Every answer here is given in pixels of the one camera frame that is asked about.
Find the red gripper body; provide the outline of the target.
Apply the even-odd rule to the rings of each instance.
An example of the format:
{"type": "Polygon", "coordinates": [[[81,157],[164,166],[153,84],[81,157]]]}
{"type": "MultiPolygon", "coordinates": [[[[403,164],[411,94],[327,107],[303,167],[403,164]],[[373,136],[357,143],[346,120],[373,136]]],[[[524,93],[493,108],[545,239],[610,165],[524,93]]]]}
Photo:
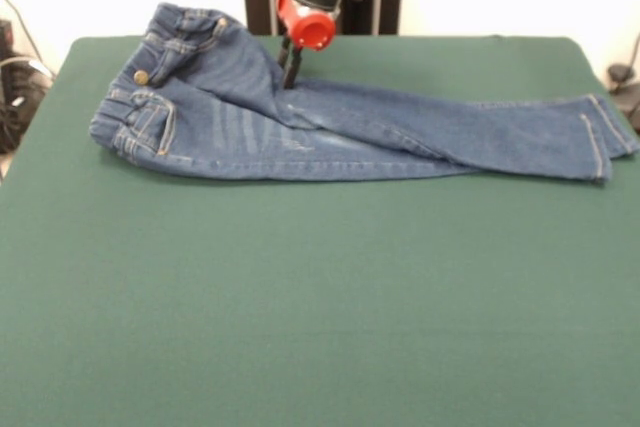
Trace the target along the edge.
{"type": "Polygon", "coordinates": [[[297,0],[276,0],[276,12],[296,48],[321,51],[336,35],[339,6],[326,11],[297,0]]]}

